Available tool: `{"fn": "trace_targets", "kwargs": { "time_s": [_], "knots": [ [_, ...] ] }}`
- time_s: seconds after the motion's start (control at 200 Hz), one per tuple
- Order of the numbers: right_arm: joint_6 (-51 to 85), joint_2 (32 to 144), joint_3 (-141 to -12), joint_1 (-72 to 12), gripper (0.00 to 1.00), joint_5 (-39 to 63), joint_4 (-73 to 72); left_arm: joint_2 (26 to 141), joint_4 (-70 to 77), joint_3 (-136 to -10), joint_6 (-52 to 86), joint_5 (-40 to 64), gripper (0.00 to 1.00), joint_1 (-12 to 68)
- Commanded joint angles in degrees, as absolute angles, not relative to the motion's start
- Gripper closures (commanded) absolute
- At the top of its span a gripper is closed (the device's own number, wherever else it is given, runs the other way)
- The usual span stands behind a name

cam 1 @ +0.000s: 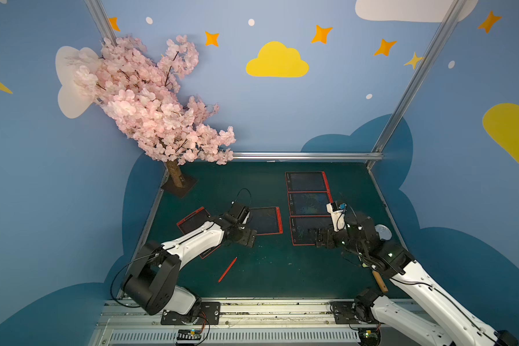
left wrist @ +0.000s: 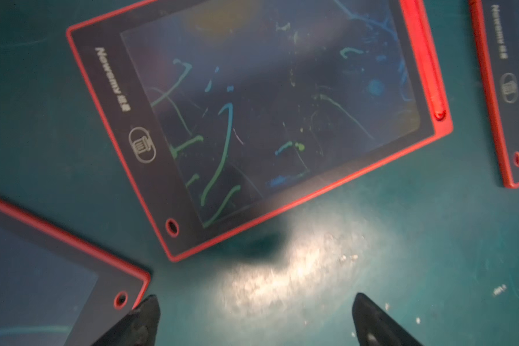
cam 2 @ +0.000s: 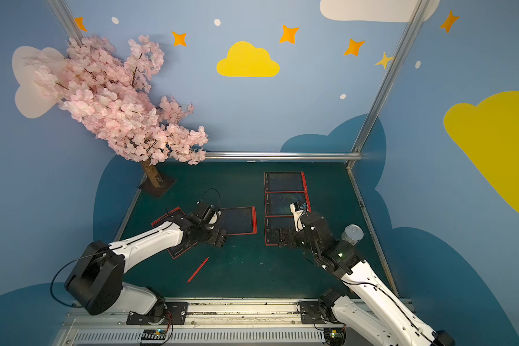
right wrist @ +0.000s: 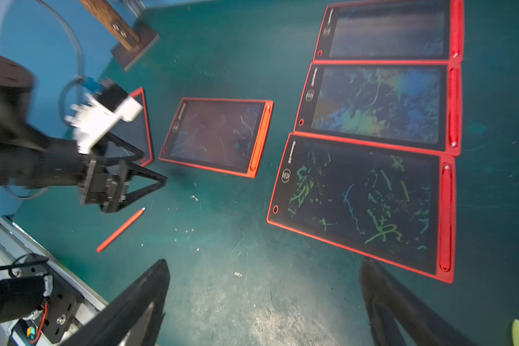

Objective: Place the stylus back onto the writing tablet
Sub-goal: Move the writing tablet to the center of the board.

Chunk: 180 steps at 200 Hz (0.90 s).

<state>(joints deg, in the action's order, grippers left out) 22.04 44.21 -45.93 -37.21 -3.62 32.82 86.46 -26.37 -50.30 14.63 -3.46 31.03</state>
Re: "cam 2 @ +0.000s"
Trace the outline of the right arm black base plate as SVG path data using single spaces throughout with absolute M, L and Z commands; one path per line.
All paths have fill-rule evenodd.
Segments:
M 296 310 L 302 324 L 350 324 L 358 310 L 342 297 L 337 301 L 299 301 Z

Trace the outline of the colourful scribble red writing tablet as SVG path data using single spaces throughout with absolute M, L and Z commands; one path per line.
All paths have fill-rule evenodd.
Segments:
M 265 215 L 268 217 L 291 216 L 290 205 L 295 202 L 306 207 L 304 192 L 266 193 Z

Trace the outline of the red stylus pair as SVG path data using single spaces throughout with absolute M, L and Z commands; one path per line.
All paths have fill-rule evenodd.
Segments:
M 303 191 L 305 193 L 307 193 L 308 187 L 307 187 L 306 176 L 305 176 L 304 172 L 301 172 L 301 182 L 302 182 L 302 186 L 303 186 Z

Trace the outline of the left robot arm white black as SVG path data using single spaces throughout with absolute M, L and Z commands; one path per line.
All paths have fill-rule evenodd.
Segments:
M 219 207 L 199 203 L 192 213 L 172 210 L 157 220 L 153 229 L 131 238 L 109 244 L 92 242 L 73 262 L 64 288 L 92 316 L 127 312 L 147 324 L 167 324 L 164 297 L 152 288 L 126 283 L 125 274 L 144 260 L 180 245 L 222 247 L 226 231 L 220 220 Z

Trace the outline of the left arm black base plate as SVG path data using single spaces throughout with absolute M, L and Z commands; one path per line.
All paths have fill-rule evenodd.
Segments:
M 130 326 L 183 325 L 186 320 L 188 307 L 189 303 L 186 301 L 157 303 L 147 314 L 130 312 L 126 324 Z

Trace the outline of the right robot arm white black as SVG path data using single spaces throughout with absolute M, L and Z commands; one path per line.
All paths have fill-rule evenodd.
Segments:
M 318 213 L 296 210 L 294 226 L 281 229 L 280 244 L 311 252 L 320 268 L 336 277 L 370 309 L 365 311 L 346 295 L 329 291 L 321 298 L 335 321 L 355 330 L 372 345 L 455 345 L 446 331 L 436 331 L 397 298 L 363 259 L 356 246 L 337 239 Z

